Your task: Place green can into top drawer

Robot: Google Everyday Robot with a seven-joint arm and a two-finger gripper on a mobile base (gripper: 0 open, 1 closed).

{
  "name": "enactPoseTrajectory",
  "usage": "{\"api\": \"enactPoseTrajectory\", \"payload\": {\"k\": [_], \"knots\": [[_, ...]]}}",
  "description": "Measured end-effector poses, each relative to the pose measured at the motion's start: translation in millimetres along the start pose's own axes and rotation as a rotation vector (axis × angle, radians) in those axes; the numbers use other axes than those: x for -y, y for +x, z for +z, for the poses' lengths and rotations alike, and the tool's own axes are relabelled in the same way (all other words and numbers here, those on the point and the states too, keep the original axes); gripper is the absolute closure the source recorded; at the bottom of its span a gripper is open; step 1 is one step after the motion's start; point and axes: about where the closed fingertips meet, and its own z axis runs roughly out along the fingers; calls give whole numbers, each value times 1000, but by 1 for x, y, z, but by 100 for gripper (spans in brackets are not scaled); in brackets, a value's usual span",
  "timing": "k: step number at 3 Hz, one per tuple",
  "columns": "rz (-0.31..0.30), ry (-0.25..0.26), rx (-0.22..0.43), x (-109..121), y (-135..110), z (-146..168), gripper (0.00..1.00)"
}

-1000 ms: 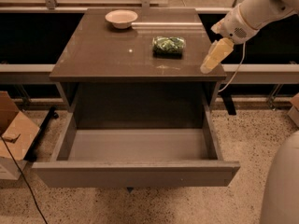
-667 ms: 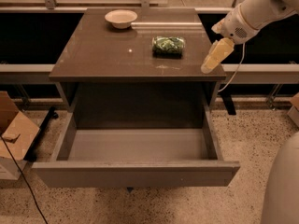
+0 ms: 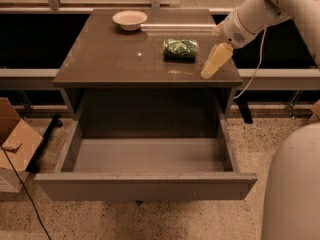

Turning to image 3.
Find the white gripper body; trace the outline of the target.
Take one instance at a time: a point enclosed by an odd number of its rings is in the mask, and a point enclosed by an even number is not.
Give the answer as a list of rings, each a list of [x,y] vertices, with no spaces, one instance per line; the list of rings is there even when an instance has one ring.
[[[241,23],[238,9],[233,10],[217,25],[218,36],[222,42],[230,44],[234,49],[240,49],[252,42],[257,35],[249,32]]]

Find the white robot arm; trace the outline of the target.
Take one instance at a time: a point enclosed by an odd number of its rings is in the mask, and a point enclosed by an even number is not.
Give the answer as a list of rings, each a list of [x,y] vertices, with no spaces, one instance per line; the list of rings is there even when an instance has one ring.
[[[320,64],[319,0],[246,0],[218,24],[220,38],[201,76],[211,78],[239,49],[269,26],[292,18]],[[261,240],[320,240],[320,123],[287,137],[273,157],[265,190]]]

